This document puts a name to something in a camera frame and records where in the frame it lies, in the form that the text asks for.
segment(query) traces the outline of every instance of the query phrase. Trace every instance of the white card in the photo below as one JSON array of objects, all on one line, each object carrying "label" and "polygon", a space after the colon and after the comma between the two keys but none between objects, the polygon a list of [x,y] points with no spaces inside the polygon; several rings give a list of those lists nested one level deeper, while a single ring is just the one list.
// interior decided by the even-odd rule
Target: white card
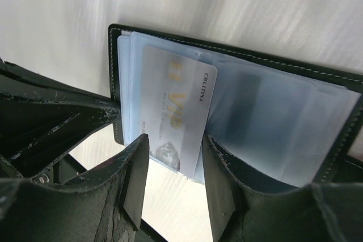
[{"label": "white card", "polygon": [[140,130],[150,155],[193,178],[217,69],[152,46],[143,48]]}]

